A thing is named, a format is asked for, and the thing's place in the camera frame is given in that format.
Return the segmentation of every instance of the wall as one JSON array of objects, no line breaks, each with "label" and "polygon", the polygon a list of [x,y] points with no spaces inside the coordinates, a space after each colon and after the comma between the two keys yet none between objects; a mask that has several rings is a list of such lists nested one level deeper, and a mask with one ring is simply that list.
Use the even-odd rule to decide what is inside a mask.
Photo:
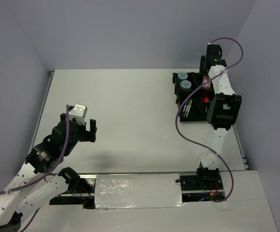
[{"label": "wall", "polygon": [[8,4],[0,0],[0,190],[28,153],[48,76]]},{"label": "wall", "polygon": [[54,70],[198,67],[207,42],[237,37],[255,0],[8,2]]},{"label": "wall", "polygon": [[[238,40],[245,57],[229,70],[233,88],[243,97],[237,128],[280,232],[280,1],[257,0]],[[228,62],[238,56],[233,47]]]}]

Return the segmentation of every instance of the purple cable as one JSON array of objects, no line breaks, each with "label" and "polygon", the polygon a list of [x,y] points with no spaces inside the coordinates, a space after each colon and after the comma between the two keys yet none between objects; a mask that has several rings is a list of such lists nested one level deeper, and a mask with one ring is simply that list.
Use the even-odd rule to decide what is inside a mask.
[{"label": "purple cable", "polygon": [[39,210],[40,210],[40,208],[35,211],[32,218],[29,220],[28,224],[20,232],[24,232],[29,227],[29,225],[32,223],[32,221],[34,220],[34,218],[35,218],[35,216],[36,216],[36,214],[38,213]]},{"label": "purple cable", "polygon": [[65,143],[64,143],[64,146],[63,146],[63,150],[57,160],[57,162],[55,163],[55,165],[46,173],[44,174],[43,176],[37,178],[36,180],[26,184],[26,185],[23,185],[23,186],[19,186],[19,187],[16,187],[16,188],[12,188],[10,189],[10,191],[18,191],[20,189],[24,189],[26,187],[29,187],[29,186],[32,186],[36,183],[38,183],[39,181],[43,180],[44,178],[46,178],[48,175],[51,174],[51,172],[54,171],[54,169],[63,161],[64,159],[64,154],[65,154],[65,151],[67,149],[67,145],[68,145],[68,139],[69,139],[69,105],[66,105],[66,137],[65,137]]},{"label": "purple cable", "polygon": [[[230,68],[236,66],[237,64],[239,64],[239,63],[241,62],[241,60],[243,59],[243,55],[244,55],[244,51],[243,51],[243,48],[242,48],[242,46],[240,45],[240,43],[239,43],[238,41],[236,41],[235,39],[232,39],[232,38],[229,38],[229,37],[221,37],[221,38],[218,38],[218,39],[215,39],[215,40],[211,41],[210,44],[213,43],[213,42],[215,42],[215,41],[217,41],[217,40],[232,40],[232,41],[235,42],[235,43],[240,47],[240,49],[241,49],[241,57],[240,57],[240,59],[238,60],[238,62],[236,62],[236,63],[234,63],[234,64],[232,64],[232,65],[226,67],[224,71],[226,71],[226,70],[228,70],[228,69],[230,69]],[[206,85],[207,83],[211,82],[212,80],[214,80],[214,79],[216,79],[217,77],[219,77],[220,75],[222,75],[223,72],[220,72],[219,74],[217,74],[216,76],[212,77],[212,78],[209,79],[208,81],[202,83],[202,84],[201,84],[199,87],[197,87],[190,95],[188,95],[188,97],[187,97],[187,98],[183,101],[183,103],[180,105],[179,110],[178,110],[178,112],[177,112],[177,115],[175,116],[175,128],[177,129],[177,132],[179,133],[179,135],[180,135],[182,138],[184,138],[185,140],[187,140],[187,141],[189,141],[189,142],[191,142],[191,143],[193,143],[193,144],[197,144],[197,145],[199,145],[199,146],[202,146],[202,147],[204,147],[204,148],[210,150],[213,154],[217,155],[218,158],[224,163],[224,165],[226,166],[226,168],[227,168],[227,170],[228,170],[228,172],[229,172],[229,174],[230,174],[230,177],[231,177],[231,189],[230,189],[228,195],[227,195],[224,199],[222,199],[222,200],[220,200],[220,201],[215,201],[215,200],[213,200],[213,197],[216,196],[217,194],[221,194],[221,193],[216,193],[216,194],[214,194],[213,196],[211,196],[211,201],[216,202],[216,203],[218,203],[218,202],[224,202],[224,201],[226,201],[226,200],[231,196],[231,194],[232,194],[232,192],[233,192],[233,187],[234,187],[234,179],[233,179],[232,172],[231,172],[229,166],[227,165],[227,163],[225,162],[225,160],[224,160],[220,155],[218,155],[216,151],[214,151],[212,148],[210,148],[210,147],[208,147],[208,146],[206,146],[206,145],[204,145],[204,144],[202,144],[202,143],[196,142],[196,141],[191,140],[191,139],[187,138],[186,136],[184,136],[184,135],[180,132],[180,130],[179,130],[179,127],[178,127],[178,118],[179,118],[179,115],[180,115],[180,112],[181,112],[182,108],[183,108],[184,105],[188,102],[188,100],[189,100],[198,90],[200,90],[204,85]]]}]

